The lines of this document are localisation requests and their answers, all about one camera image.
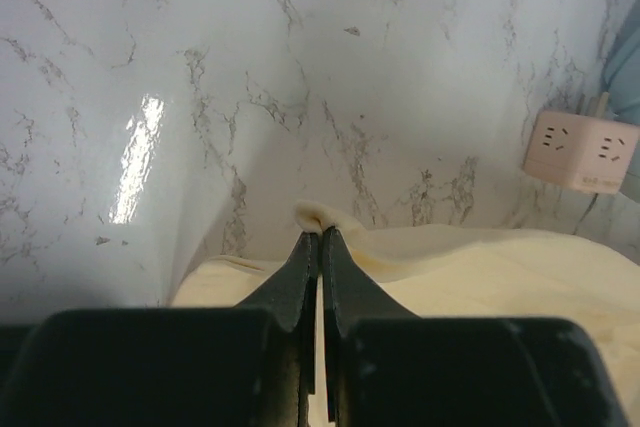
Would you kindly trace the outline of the small pink cube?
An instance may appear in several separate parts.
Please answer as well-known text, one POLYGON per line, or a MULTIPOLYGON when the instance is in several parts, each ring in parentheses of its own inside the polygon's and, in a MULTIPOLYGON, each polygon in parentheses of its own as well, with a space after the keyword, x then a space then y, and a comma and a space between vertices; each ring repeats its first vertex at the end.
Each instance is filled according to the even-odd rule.
POLYGON ((566 189, 615 194, 639 138, 637 126, 605 118, 609 94, 592 98, 592 115, 544 110, 531 133, 523 171, 566 189))

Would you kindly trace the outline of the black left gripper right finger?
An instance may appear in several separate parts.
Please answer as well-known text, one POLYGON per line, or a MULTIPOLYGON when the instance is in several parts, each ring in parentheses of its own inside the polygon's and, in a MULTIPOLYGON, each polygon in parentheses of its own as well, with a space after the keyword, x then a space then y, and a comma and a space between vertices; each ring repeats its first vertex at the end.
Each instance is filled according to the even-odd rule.
POLYGON ((421 317, 324 232, 327 417, 338 426, 625 426, 596 346, 561 317, 421 317))

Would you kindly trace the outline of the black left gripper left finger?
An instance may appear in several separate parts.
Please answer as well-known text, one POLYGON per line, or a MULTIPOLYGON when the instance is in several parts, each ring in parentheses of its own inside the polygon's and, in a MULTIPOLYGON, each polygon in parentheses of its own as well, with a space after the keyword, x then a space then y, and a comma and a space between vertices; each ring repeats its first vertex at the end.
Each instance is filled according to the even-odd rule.
POLYGON ((319 241, 232 307, 75 310, 27 337, 5 426, 304 426, 319 241))

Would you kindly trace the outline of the yellow t shirt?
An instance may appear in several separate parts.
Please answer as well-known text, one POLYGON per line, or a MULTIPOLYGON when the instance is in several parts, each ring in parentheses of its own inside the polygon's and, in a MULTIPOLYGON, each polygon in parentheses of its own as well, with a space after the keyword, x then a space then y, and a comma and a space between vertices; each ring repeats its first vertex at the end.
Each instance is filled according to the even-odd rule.
POLYGON ((561 316, 595 342, 632 425, 639 422, 639 268, 577 236, 442 224, 370 230, 310 201, 307 233, 337 229, 355 263, 421 316, 561 316))

